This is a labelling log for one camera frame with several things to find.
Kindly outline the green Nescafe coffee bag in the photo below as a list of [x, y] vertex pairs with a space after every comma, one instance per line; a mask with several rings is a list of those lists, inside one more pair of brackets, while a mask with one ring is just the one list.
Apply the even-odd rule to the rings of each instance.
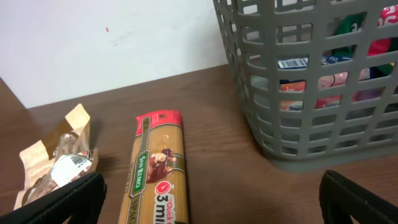
[[[361, 34], [359, 37], [364, 37], [364, 39], [368, 41], [367, 45], [362, 45], [364, 44], [365, 40], [360, 40], [359, 43], [361, 45], [353, 44], [347, 47], [340, 47], [332, 50], [331, 53], [333, 56], [352, 57], [356, 55], [358, 47], [364, 46], [367, 47], [367, 57], [397, 51], [397, 35], [384, 38], [375, 38], [371, 35], [375, 34], [377, 29], [380, 27], [397, 26], [397, 4], [382, 8], [378, 15], [377, 24], [376, 16], [373, 18], [375, 21], [373, 21], [374, 24], [370, 24], [373, 25], [373, 28], [371, 28], [370, 31], [368, 31], [367, 14], [368, 12], [360, 12], [346, 16], [344, 19], [342, 19], [333, 33], [333, 35], [343, 35], [352, 32], [363, 32], [363, 28], [365, 27], [364, 34]], [[386, 77], [391, 74], [394, 67], [395, 62], [389, 62], [384, 65], [371, 67], [369, 69], [369, 78], [366, 79]]]

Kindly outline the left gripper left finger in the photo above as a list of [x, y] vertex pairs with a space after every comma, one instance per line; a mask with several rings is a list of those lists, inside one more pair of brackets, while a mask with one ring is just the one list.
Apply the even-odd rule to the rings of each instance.
[[98, 172], [90, 172], [37, 200], [1, 217], [1, 223], [96, 224], [107, 185]]

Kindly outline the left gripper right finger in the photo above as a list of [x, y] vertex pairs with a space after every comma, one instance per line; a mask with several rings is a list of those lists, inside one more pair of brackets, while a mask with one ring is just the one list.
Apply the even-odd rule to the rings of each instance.
[[397, 207], [334, 170], [326, 170], [319, 187], [325, 224], [397, 224]]

